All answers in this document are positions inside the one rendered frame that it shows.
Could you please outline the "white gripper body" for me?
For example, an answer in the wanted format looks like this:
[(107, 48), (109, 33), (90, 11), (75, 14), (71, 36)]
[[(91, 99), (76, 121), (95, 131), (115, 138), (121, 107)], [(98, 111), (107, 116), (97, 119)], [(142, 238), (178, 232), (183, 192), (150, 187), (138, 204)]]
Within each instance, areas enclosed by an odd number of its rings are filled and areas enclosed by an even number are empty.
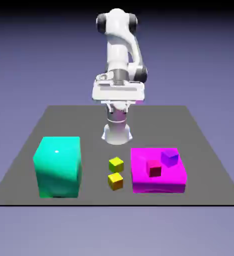
[(145, 99), (145, 84), (125, 80), (123, 85), (115, 85), (113, 80), (96, 80), (93, 84), (92, 99), (102, 102), (143, 101)]

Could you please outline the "small yellow-green cube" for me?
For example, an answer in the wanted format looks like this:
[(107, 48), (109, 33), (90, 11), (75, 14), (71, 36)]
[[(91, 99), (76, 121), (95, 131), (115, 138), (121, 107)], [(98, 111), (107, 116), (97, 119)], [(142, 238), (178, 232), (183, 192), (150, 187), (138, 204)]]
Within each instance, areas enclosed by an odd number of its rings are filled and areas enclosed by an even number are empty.
[(113, 173), (119, 173), (124, 170), (124, 161), (119, 157), (111, 158), (108, 162), (109, 170)]

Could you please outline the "small purple cube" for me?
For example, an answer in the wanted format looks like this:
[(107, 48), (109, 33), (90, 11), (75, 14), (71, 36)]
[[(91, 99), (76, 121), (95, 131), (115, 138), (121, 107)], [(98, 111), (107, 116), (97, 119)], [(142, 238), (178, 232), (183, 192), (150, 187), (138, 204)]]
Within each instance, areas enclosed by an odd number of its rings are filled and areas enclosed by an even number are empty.
[(161, 152), (161, 163), (168, 168), (175, 166), (179, 160), (179, 153), (176, 148), (165, 149)]

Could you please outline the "small red cube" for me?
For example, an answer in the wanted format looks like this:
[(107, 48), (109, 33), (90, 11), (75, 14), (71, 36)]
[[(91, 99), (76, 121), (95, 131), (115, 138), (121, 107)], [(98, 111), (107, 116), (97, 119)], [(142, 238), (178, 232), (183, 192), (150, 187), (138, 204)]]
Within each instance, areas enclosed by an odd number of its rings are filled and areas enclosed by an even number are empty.
[(149, 159), (146, 161), (146, 172), (150, 178), (160, 177), (162, 173), (162, 165), (157, 159)]

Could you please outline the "small yellow cube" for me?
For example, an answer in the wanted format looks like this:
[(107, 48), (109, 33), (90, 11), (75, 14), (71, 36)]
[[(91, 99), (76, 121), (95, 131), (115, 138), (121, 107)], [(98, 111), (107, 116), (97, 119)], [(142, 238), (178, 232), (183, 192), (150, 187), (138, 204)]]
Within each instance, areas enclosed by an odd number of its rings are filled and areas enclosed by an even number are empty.
[(113, 191), (123, 188), (124, 179), (123, 179), (122, 175), (118, 172), (109, 174), (107, 177), (107, 181), (108, 181), (110, 188)]

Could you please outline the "large magenta box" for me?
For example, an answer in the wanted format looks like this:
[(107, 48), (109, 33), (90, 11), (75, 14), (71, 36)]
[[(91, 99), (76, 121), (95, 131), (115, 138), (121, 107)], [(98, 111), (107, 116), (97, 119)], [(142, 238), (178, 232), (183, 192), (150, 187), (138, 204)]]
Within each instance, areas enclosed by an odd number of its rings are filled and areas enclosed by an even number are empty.
[[(130, 168), (132, 189), (134, 193), (184, 193), (187, 183), (187, 172), (181, 160), (179, 151), (178, 163), (167, 167), (161, 162), (160, 147), (132, 148), (130, 150)], [(161, 176), (149, 177), (146, 171), (147, 160), (159, 160)]]

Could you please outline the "large teal box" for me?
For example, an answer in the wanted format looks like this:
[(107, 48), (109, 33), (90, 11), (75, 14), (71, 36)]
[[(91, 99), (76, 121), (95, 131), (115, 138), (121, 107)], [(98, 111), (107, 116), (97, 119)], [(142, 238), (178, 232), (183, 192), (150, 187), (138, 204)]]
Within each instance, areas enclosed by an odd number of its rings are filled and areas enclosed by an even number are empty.
[(78, 136), (45, 136), (33, 156), (41, 198), (77, 198), (82, 180)]

